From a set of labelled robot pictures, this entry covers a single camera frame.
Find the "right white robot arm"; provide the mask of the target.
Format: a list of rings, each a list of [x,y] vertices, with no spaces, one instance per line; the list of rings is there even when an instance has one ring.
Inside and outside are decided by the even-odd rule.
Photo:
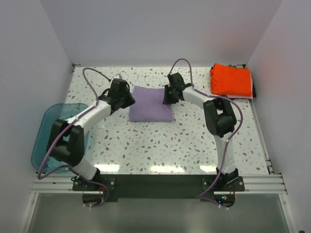
[[[164,104],[187,101],[204,110],[206,127],[214,136],[218,155],[216,184],[219,189],[227,191],[239,176],[231,143],[237,119],[229,98],[209,96],[185,83],[179,73],[169,74],[168,80],[164,87]]]

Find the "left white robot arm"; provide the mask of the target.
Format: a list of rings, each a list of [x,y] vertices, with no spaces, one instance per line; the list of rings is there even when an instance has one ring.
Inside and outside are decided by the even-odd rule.
[[[85,134],[101,120],[134,103],[128,82],[114,78],[110,87],[90,107],[67,120],[57,119],[53,123],[45,159],[52,157],[65,163],[73,172],[84,177],[85,187],[98,189],[100,171],[85,157]]]

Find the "purple t shirt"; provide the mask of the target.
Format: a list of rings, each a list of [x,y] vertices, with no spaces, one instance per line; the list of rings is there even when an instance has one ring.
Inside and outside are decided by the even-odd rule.
[[[172,122],[170,105],[163,104],[164,88],[134,86],[135,103],[129,108],[130,122]]]

